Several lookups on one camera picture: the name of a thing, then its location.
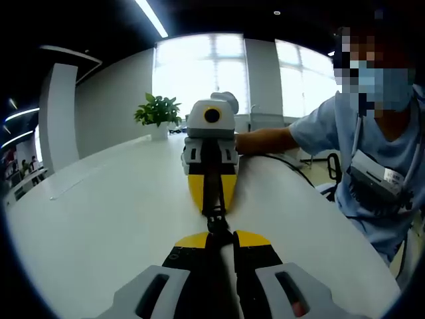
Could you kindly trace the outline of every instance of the chair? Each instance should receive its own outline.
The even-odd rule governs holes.
[[[315,188],[316,190],[318,190],[318,192],[320,192],[320,194],[326,196],[328,201],[335,201],[335,192],[337,191],[338,184],[342,180],[343,174],[341,171],[341,165],[339,164],[339,158],[337,154],[329,154],[326,160],[329,178],[334,180],[335,183],[324,183],[319,186],[316,186]]]

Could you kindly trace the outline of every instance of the blue face mask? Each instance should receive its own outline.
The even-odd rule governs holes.
[[[348,92],[365,93],[367,102],[381,102],[384,110],[403,111],[413,96],[414,70],[408,68],[368,68],[366,61],[350,61],[359,71],[358,84]]]

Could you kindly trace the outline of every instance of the potted plant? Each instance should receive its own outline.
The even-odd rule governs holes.
[[[147,104],[139,105],[135,111],[134,120],[142,125],[149,126],[152,140],[166,140],[168,137],[168,123],[176,125],[181,123],[181,118],[177,115],[180,109],[177,107],[181,103],[175,103],[176,98],[163,98],[145,94]]]

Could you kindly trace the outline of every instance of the white robot device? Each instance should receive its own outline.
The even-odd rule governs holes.
[[[215,92],[196,102],[187,120],[181,160],[192,197],[207,217],[223,215],[233,197],[239,164],[234,143],[238,109],[232,93]]]

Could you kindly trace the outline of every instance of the camera lens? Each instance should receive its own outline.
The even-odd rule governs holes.
[[[211,108],[205,112],[204,117],[208,123],[215,123],[220,120],[220,112]]]

